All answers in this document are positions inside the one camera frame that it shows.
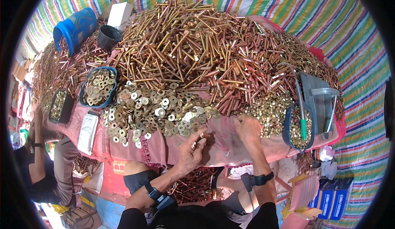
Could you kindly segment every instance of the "blue plastic basket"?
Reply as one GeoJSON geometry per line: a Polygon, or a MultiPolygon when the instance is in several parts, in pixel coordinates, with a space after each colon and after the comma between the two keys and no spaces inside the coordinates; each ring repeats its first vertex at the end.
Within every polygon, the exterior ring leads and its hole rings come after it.
{"type": "MultiPolygon", "coordinates": [[[[313,133],[313,132],[314,132],[315,126],[314,126],[314,124],[312,123],[312,125],[311,125],[311,132],[312,132],[312,134],[311,134],[311,137],[310,137],[310,143],[307,145],[306,148],[300,149],[300,148],[294,147],[294,146],[292,145],[292,143],[291,143],[291,137],[290,137],[290,134],[289,134],[289,130],[290,130],[290,128],[291,128],[292,109],[294,108],[295,105],[299,105],[299,102],[295,101],[295,102],[287,109],[287,112],[286,112],[286,114],[285,114],[285,120],[284,120],[284,124],[283,124],[283,125],[284,125],[284,129],[283,129],[283,131],[282,131],[282,138],[283,138],[285,144],[287,144],[288,146],[290,146],[290,147],[292,147],[292,148],[295,148],[295,149],[299,150],[299,152],[301,152],[301,153],[304,153],[304,152],[305,152],[306,150],[308,150],[308,149],[313,145],[313,143],[314,143],[314,133],[313,133]]],[[[315,115],[314,115],[313,113],[311,113],[311,109],[309,108],[308,105],[306,105],[306,103],[304,104],[304,109],[305,109],[306,111],[309,112],[310,117],[311,117],[311,120],[314,122],[314,120],[315,120],[315,115]]]]}
{"type": "Polygon", "coordinates": [[[113,67],[98,67],[98,68],[92,69],[92,70],[89,72],[89,74],[86,76],[85,81],[84,81],[83,83],[81,83],[80,92],[79,92],[79,103],[80,103],[81,105],[83,105],[83,106],[90,107],[90,108],[106,108],[106,107],[108,107],[108,106],[110,105],[110,103],[112,102],[112,100],[113,100],[113,98],[114,98],[114,95],[115,95],[115,89],[116,89],[116,76],[117,76],[117,72],[116,72],[116,69],[113,68],[113,67]],[[99,70],[99,69],[102,69],[102,68],[107,69],[107,70],[111,70],[111,71],[113,71],[113,72],[115,73],[114,86],[113,86],[113,88],[112,88],[111,91],[110,91],[110,97],[108,97],[108,99],[107,99],[104,103],[102,103],[101,105],[99,105],[99,106],[90,106],[90,105],[84,104],[82,101],[83,101],[83,97],[84,97],[84,93],[85,93],[85,83],[86,83],[86,79],[91,75],[92,72],[94,72],[94,71],[96,71],[96,70],[99,70]]]}
{"type": "Polygon", "coordinates": [[[75,49],[96,30],[96,25],[96,15],[91,8],[84,8],[58,22],[53,29],[53,40],[57,49],[60,51],[59,41],[64,36],[69,56],[72,56],[75,49]]]}

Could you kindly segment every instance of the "striped tarp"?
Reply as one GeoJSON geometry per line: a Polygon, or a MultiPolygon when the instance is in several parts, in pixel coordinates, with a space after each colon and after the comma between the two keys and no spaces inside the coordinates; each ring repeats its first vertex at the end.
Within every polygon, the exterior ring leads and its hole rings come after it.
{"type": "MultiPolygon", "coordinates": [[[[73,12],[90,7],[100,15],[112,0],[42,0],[21,42],[26,57],[41,51],[53,27],[73,12]]],[[[137,11],[160,0],[129,1],[137,11]]],[[[308,44],[323,49],[338,71],[346,107],[346,136],[337,143],[338,177],[355,177],[351,201],[341,221],[324,228],[353,228],[372,202],[386,168],[383,100],[388,56],[376,25],[360,0],[204,0],[222,11],[262,15],[308,44]]]]}

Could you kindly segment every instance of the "black shirt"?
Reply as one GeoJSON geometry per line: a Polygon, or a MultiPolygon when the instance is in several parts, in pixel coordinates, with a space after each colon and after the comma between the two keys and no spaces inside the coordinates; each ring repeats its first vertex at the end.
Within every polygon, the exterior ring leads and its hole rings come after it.
{"type": "MultiPolygon", "coordinates": [[[[154,221],[148,226],[144,214],[129,208],[122,213],[118,229],[217,229],[240,228],[239,224],[229,220],[218,204],[220,201],[210,202],[205,207],[190,205],[164,209],[160,211],[154,221]]],[[[279,222],[276,215],[276,205],[273,202],[264,203],[254,216],[247,229],[278,229],[279,222]]]]}
{"type": "Polygon", "coordinates": [[[53,161],[48,153],[45,153],[44,157],[45,177],[35,184],[32,184],[29,172],[29,164],[34,163],[34,153],[28,153],[26,148],[21,147],[14,154],[30,199],[34,202],[59,204],[60,199],[54,192],[54,189],[57,187],[57,181],[53,171],[53,161]]]}

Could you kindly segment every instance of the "gray plastic scoop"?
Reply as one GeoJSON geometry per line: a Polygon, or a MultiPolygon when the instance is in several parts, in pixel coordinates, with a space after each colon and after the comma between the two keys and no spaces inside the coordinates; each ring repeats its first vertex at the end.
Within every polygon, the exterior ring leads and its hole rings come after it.
{"type": "Polygon", "coordinates": [[[318,77],[304,72],[299,72],[299,77],[302,81],[304,102],[315,114],[314,134],[320,134],[323,139],[327,139],[328,132],[333,130],[334,108],[340,93],[338,90],[330,88],[327,82],[318,77]],[[335,102],[332,107],[333,97],[335,97],[335,102]]]}

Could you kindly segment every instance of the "white cardboard box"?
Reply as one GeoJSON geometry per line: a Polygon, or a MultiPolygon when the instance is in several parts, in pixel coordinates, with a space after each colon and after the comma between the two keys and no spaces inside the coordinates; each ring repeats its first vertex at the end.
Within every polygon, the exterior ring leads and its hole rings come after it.
{"type": "Polygon", "coordinates": [[[115,27],[122,32],[121,25],[129,19],[132,9],[133,5],[128,2],[113,4],[107,25],[115,27]]]}

